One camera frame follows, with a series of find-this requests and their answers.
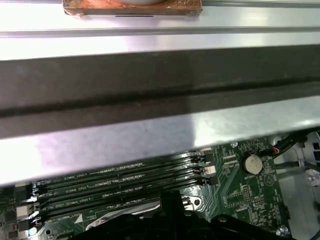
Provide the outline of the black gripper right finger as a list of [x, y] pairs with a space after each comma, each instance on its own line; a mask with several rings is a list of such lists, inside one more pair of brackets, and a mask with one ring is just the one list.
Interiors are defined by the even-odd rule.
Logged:
[[278, 236], [263, 228], [226, 214], [210, 221], [186, 210], [178, 191], [170, 192], [170, 229], [174, 240], [277, 240]]

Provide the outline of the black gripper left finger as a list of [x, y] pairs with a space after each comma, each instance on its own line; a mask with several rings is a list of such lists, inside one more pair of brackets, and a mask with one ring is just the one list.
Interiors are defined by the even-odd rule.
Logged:
[[160, 193], [160, 210], [152, 217], [141, 219], [137, 215], [122, 214], [90, 230], [80, 233], [73, 240], [170, 240], [171, 192]]

